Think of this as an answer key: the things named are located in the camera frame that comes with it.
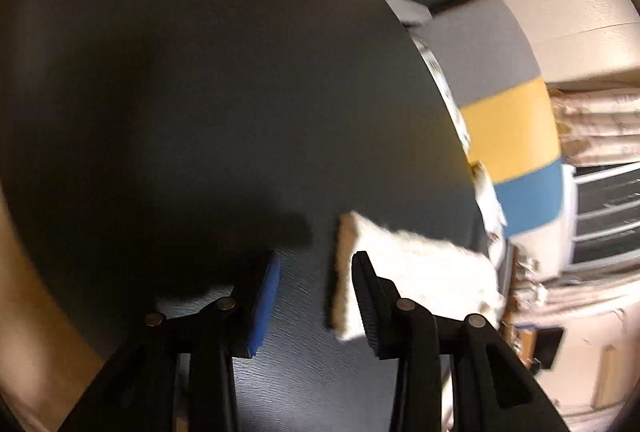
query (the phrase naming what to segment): dark gray table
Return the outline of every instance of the dark gray table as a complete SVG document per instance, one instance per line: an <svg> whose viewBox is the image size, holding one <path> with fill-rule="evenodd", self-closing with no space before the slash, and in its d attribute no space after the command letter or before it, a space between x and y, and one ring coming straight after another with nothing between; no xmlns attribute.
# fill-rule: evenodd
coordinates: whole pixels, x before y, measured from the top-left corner
<svg viewBox="0 0 640 432"><path fill-rule="evenodd" d="M157 304L203 304L274 248L270 334L236 362L244 429L387 429L395 362L326 325L338 216L468 248L482 225L383 0L2 0L0 47L0 180L94 347Z"/></svg>

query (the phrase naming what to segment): curtain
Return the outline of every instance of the curtain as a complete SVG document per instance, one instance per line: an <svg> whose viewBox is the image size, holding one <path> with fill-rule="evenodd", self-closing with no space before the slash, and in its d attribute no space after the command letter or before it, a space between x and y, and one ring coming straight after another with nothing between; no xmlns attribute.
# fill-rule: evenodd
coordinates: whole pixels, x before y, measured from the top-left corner
<svg viewBox="0 0 640 432"><path fill-rule="evenodd" d="M562 153L574 166L640 160L640 89L551 90Z"/></svg>

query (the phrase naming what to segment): white cloth bundle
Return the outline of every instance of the white cloth bundle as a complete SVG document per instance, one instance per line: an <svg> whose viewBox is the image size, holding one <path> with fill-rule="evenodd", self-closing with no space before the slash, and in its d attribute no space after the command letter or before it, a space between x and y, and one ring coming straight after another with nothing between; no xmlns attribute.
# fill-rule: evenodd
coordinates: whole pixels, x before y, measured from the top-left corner
<svg viewBox="0 0 640 432"><path fill-rule="evenodd" d="M364 335L351 283L351 257L364 251L376 274L394 281L403 297L435 315L462 320L482 313L494 326L504 306L494 266L481 253L412 234L390 232L351 212L340 218L334 300L334 332L341 340Z"/></svg>

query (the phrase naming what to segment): white towel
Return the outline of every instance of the white towel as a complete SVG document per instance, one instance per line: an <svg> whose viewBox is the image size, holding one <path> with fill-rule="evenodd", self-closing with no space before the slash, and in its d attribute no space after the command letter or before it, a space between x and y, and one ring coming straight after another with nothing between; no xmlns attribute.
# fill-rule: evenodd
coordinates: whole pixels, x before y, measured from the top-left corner
<svg viewBox="0 0 640 432"><path fill-rule="evenodd" d="M359 251L368 253L378 276L394 281L403 297L433 314L463 320L481 313L496 325L504 298L484 255L410 232L393 233L351 212L340 217L338 231L333 322L340 340L364 335L351 283L351 257Z"/></svg>
<svg viewBox="0 0 640 432"><path fill-rule="evenodd" d="M494 182L491 181L486 167L480 162L473 163L471 165L471 173L473 174L474 188L476 189L476 203L480 208L482 223L487 236L489 260L494 265L494 269L498 269L504 259L507 246L504 238L504 227L507 224L507 220L495 193Z"/></svg>

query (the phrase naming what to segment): blue stripe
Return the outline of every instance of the blue stripe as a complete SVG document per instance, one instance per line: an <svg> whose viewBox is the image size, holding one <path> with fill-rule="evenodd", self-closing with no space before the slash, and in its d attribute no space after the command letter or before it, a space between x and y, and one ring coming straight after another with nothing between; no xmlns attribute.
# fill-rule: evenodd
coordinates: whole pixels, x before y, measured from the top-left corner
<svg viewBox="0 0 640 432"><path fill-rule="evenodd" d="M507 218L505 236L528 232L553 221L562 208L561 160L495 186Z"/></svg>

